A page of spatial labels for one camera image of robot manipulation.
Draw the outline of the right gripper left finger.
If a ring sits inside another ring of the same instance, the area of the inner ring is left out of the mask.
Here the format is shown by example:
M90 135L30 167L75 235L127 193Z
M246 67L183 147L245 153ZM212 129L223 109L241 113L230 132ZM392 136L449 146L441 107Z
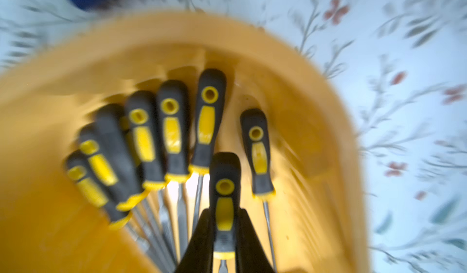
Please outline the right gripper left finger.
M195 232L175 273L211 273L214 251L214 222L210 209L204 209Z

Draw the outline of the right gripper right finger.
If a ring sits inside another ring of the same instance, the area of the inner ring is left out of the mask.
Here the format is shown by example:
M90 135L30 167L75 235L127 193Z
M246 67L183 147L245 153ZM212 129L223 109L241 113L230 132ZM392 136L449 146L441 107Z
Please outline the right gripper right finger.
M246 209L238 213L235 268L237 273L274 273Z

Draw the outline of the yellow plastic storage tray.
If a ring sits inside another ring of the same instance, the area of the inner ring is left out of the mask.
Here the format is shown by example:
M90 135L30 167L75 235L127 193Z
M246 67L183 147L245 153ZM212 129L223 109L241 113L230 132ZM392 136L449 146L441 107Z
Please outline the yellow plastic storage tray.
M258 29L116 21L1 77L4 273L368 273L332 86Z

